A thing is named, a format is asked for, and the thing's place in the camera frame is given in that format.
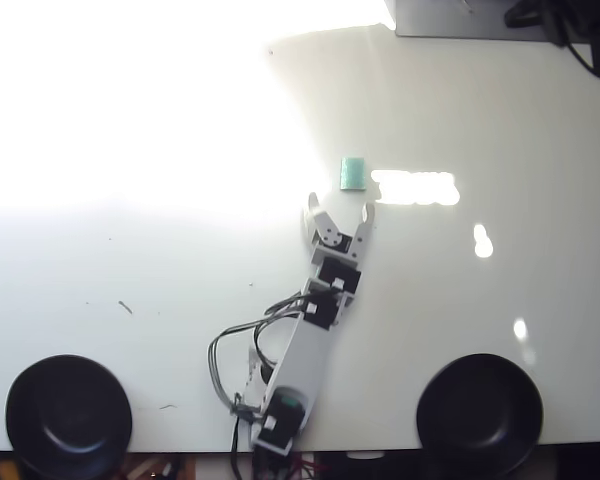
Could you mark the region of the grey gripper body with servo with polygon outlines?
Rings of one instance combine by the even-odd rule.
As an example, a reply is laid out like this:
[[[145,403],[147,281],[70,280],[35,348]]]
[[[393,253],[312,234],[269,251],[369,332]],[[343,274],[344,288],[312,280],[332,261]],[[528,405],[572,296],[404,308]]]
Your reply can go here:
[[[346,234],[334,238],[316,233],[312,239],[311,264],[320,266],[326,259],[335,259],[347,266],[357,268],[363,259],[363,240]]]

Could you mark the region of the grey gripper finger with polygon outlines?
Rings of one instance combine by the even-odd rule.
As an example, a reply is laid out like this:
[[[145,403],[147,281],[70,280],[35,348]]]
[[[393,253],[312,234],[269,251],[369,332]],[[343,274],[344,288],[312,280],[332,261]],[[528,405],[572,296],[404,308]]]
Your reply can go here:
[[[350,256],[354,259],[362,259],[366,253],[367,244],[374,227],[375,205],[366,202],[362,208],[361,222],[350,244]]]
[[[335,248],[342,242],[342,236],[335,222],[321,206],[318,196],[311,192],[303,210],[303,221],[308,242]]]

